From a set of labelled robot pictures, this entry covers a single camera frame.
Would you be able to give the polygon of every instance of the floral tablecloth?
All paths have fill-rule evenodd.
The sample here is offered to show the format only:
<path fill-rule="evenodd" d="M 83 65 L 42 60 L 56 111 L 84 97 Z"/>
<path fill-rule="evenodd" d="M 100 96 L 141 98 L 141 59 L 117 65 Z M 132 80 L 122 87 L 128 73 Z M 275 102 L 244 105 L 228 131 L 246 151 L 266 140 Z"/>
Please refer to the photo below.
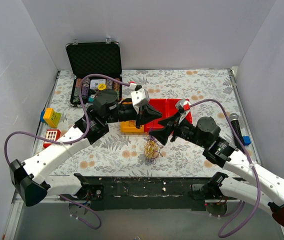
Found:
<path fill-rule="evenodd" d="M 186 98 L 191 103 L 202 99 L 216 99 L 222 103 L 229 113 L 240 114 L 232 82 L 226 69 L 197 70 L 124 70 L 124 82 L 134 81 L 149 92 L 150 98 Z M 71 107 L 69 100 L 73 85 L 72 71 L 63 70 L 57 79 L 50 107 L 62 113 L 58 129 L 63 135 L 75 121 L 83 116 L 81 108 Z M 130 90 L 123 87 L 123 97 L 128 97 Z M 193 124 L 203 116 L 213 117 L 221 128 L 220 135 L 228 141 L 233 141 L 229 125 L 215 103 L 203 103 L 191 109 Z M 241 131 L 244 120 L 240 117 Z M 44 125 L 39 133 L 45 136 L 49 127 Z M 120 123 L 109 124 L 109 133 L 83 149 L 60 165 L 51 175 L 70 175 L 80 173 L 83 176 L 114 176 L 114 177 L 211 177 L 216 171 L 222 170 L 211 164 L 202 156 L 203 149 L 190 142 L 178 138 L 168 142 L 161 150 L 162 156 L 155 164 L 146 161 L 144 145 L 145 135 L 124 134 Z M 43 142 L 38 141 L 36 153 L 43 150 Z M 256 160 L 253 149 L 248 151 Z"/>

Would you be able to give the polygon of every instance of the yellow block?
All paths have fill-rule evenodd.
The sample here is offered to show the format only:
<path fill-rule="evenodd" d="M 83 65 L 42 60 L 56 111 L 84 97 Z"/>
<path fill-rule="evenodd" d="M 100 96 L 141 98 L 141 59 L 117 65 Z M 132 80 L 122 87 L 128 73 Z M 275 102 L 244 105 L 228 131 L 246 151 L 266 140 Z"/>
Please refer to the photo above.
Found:
<path fill-rule="evenodd" d="M 61 113 L 55 112 L 53 108 L 48 107 L 45 110 L 43 119 L 45 122 L 51 127 L 56 129 L 58 127 L 59 121 L 60 121 Z"/>
<path fill-rule="evenodd" d="M 144 133 L 144 125 L 137 129 L 136 121 L 122 121 L 120 128 L 122 133 Z"/>
<path fill-rule="evenodd" d="M 98 86 L 97 86 L 97 89 L 102 91 L 104 89 L 107 89 L 107 85 L 105 85 L 104 83 L 100 83 Z"/>

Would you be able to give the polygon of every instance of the case lid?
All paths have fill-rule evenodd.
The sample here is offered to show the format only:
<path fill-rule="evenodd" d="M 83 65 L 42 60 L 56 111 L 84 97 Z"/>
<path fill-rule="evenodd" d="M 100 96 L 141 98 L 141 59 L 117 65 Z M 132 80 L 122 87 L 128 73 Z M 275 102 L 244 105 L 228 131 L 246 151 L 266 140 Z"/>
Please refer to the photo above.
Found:
<path fill-rule="evenodd" d="M 84 78 L 89 74 L 104 74 L 116 78 L 122 73 L 120 46 L 116 41 L 70 43 L 65 48 L 77 78 Z"/>

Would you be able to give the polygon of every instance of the white wall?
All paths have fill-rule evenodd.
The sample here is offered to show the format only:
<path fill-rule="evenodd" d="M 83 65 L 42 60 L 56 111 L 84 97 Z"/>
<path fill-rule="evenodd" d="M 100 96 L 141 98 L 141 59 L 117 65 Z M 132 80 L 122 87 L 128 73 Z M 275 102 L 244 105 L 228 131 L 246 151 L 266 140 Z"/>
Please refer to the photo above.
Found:
<path fill-rule="evenodd" d="M 284 178 L 284 0 L 277 0 L 238 72 L 241 102 L 263 165 Z"/>
<path fill-rule="evenodd" d="M 4 141 L 16 130 L 35 133 L 57 69 L 20 0 L 0 0 L 0 239 L 14 187 L 4 158 Z M 30 157 L 34 139 L 13 137 L 9 157 Z"/>
<path fill-rule="evenodd" d="M 73 39 L 120 42 L 123 69 L 238 66 L 275 0 L 22 0 L 59 70 Z"/>

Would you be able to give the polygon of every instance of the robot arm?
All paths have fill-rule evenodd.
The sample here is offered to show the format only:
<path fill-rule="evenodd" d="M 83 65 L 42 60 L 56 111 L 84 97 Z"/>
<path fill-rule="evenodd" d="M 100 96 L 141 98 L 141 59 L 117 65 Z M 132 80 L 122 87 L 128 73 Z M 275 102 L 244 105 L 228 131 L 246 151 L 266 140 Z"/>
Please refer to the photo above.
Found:
<path fill-rule="evenodd" d="M 212 117 L 201 117 L 196 126 L 184 119 L 183 113 L 188 111 L 190 107 L 182 104 L 183 101 L 185 100 L 181 100 L 176 105 L 178 112 L 174 116 L 158 122 L 164 128 L 150 131 L 149 134 L 163 145 L 167 143 L 169 136 L 172 134 L 171 142 L 180 137 L 203 147 L 203 155 L 211 163 L 237 174 L 253 185 L 232 180 L 226 174 L 218 173 L 208 183 L 211 194 L 216 197 L 235 197 L 254 204 L 257 199 L 257 182 L 246 155 L 237 149 L 235 145 L 219 136 L 221 129 L 216 125 Z M 284 226 L 284 179 L 258 164 L 254 167 L 262 191 L 259 207 L 267 210 L 268 213 L 271 211 L 273 218 Z"/>
<path fill-rule="evenodd" d="M 63 144 L 79 139 L 87 130 L 87 121 L 82 117 L 75 122 L 67 133 L 59 139 L 60 144 L 52 144 L 35 156 L 23 162 L 14 160 L 9 164 L 13 185 L 27 206 L 33 206 L 47 195 L 70 194 L 78 199 L 88 195 L 90 188 L 80 174 L 70 176 L 49 176 L 49 174 L 68 158 L 95 143 L 109 132 L 108 123 L 136 120 L 139 124 L 149 123 L 161 118 L 162 114 L 150 104 L 148 92 L 131 83 L 134 92 L 131 99 L 117 102 L 117 93 L 112 89 L 99 91 L 86 112 L 90 119 L 89 131 L 80 141 Z"/>

